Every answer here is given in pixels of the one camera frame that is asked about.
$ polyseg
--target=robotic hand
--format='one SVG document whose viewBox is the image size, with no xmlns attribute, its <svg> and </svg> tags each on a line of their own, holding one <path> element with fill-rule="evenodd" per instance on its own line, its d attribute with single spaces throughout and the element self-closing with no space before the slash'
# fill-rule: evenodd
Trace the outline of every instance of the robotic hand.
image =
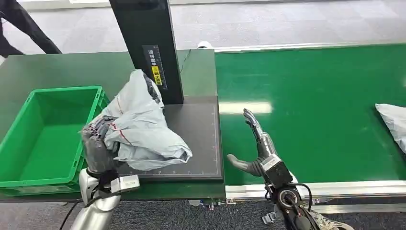
<svg viewBox="0 0 406 230">
<path fill-rule="evenodd" d="M 120 201 L 120 194 L 140 186 L 137 175 L 118 175 L 117 162 L 113 159 L 119 149 L 119 142 L 114 144 L 113 150 L 108 150 L 104 144 L 107 128 L 115 119 L 100 116 L 81 132 L 88 163 L 88 168 L 79 173 L 80 193 L 85 207 L 79 212 L 71 230 L 107 230 L 113 210 Z"/>
<path fill-rule="evenodd" d="M 309 213 L 311 202 L 309 208 L 306 209 L 296 188 L 297 186 L 306 187 L 311 200 L 309 187 L 305 184 L 292 183 L 293 177 L 285 163 L 278 157 L 268 133 L 262 130 L 261 125 L 248 109 L 244 109 L 244 117 L 255 136 L 258 158 L 253 162 L 246 162 L 228 154 L 227 158 L 231 164 L 251 175 L 264 178 L 267 191 L 265 197 L 275 203 L 282 212 L 287 230 L 320 230 Z"/>
</svg>

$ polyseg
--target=warning label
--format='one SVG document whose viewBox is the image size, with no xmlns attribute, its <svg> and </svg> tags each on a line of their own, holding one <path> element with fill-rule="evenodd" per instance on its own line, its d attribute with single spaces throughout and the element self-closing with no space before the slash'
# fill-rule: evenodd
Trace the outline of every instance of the warning label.
<svg viewBox="0 0 406 230">
<path fill-rule="evenodd" d="M 154 74 L 154 80 L 156 85 L 162 85 L 161 74 L 159 73 L 158 66 L 152 66 L 152 74 Z"/>
<path fill-rule="evenodd" d="M 148 65 L 151 67 L 151 72 L 147 73 L 151 77 L 159 89 L 167 90 L 164 69 L 162 66 L 161 53 L 158 45 L 143 45 L 144 55 Z"/>
</svg>

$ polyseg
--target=black pants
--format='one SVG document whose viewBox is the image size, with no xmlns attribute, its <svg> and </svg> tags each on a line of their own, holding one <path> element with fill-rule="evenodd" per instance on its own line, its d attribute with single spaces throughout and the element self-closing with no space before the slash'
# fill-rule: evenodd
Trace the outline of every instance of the black pants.
<svg viewBox="0 0 406 230">
<path fill-rule="evenodd" d="M 42 32 L 27 11 L 16 0 L 2 0 L 1 2 L 3 3 L 0 7 L 1 18 L 4 18 L 26 33 L 45 53 L 61 53 L 58 47 Z M 6 58 L 9 55 L 23 54 L 20 50 L 10 45 L 3 35 L 3 25 L 0 27 L 0 55 Z"/>
</svg>

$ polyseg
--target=white plastic bag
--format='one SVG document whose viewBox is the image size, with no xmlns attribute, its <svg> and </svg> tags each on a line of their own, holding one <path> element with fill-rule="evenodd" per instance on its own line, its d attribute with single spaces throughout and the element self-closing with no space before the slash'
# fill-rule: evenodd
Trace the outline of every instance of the white plastic bag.
<svg viewBox="0 0 406 230">
<path fill-rule="evenodd" d="M 163 108 L 155 83 L 142 70 L 133 71 L 130 81 L 99 115 L 117 117 L 104 139 L 110 150 L 115 141 L 120 142 L 115 160 L 125 161 L 130 167 L 143 171 L 189 160 L 192 151 L 168 128 Z"/>
<path fill-rule="evenodd" d="M 406 154 L 406 108 L 390 104 L 375 104 L 375 107 L 394 140 Z"/>
</svg>

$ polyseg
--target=cable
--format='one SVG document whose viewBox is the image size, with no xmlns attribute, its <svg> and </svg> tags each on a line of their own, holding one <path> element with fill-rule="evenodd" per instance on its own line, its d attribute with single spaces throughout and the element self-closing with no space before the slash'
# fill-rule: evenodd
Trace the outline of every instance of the cable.
<svg viewBox="0 0 406 230">
<path fill-rule="evenodd" d="M 299 212 L 299 207 L 295 204 L 295 202 L 292 200 L 292 198 L 287 195 L 287 196 L 285 196 L 285 199 L 286 199 L 286 201 L 289 201 L 290 205 L 292 205 L 292 207 L 293 207 L 295 213 L 296 213 L 298 216 L 301 216 L 301 214 L 300 214 L 300 212 Z"/>
<path fill-rule="evenodd" d="M 94 202 L 96 202 L 97 200 L 106 199 L 106 198 L 109 198 L 109 197 L 112 197 L 112 196 L 118 196 L 118 195 L 121 195 L 121 193 L 122 193 L 122 191 L 117 191 L 117 192 L 114 192 L 114 193 L 109 193 L 109 194 L 107 194 L 107 195 L 100 195 L 100 196 L 97 196 L 97 197 L 91 199 L 91 200 L 85 205 L 85 208 L 89 207 L 90 205 L 92 205 L 92 204 L 93 204 Z"/>
<path fill-rule="evenodd" d="M 271 195 L 269 194 L 268 191 L 265 193 L 265 199 L 266 200 L 271 200 L 272 199 L 272 197 L 271 197 Z"/>
<path fill-rule="evenodd" d="M 313 203 L 313 199 L 312 199 L 312 191 L 310 191 L 309 186 L 307 186 L 307 185 L 305 185 L 303 183 L 288 183 L 288 185 L 303 186 L 303 187 L 307 188 L 307 190 L 309 191 L 309 208 L 307 210 L 310 212 L 311 207 L 312 207 L 312 203 Z"/>
<path fill-rule="evenodd" d="M 191 53 L 191 51 L 192 51 L 192 49 L 189 49 L 188 53 L 185 56 L 185 59 L 183 59 L 182 68 L 180 69 L 179 73 L 182 73 L 183 67 L 185 67 L 185 64 L 186 64 L 186 59 L 188 59 L 189 54 Z"/>
<path fill-rule="evenodd" d="M 64 221 L 61 224 L 61 227 L 59 230 L 63 229 L 63 226 L 65 225 L 66 221 L 68 220 L 69 215 L 72 213 L 73 209 L 78 205 L 80 202 L 83 202 L 82 199 L 76 200 L 76 202 L 73 204 L 73 206 L 70 208 L 69 212 L 66 214 Z"/>
</svg>

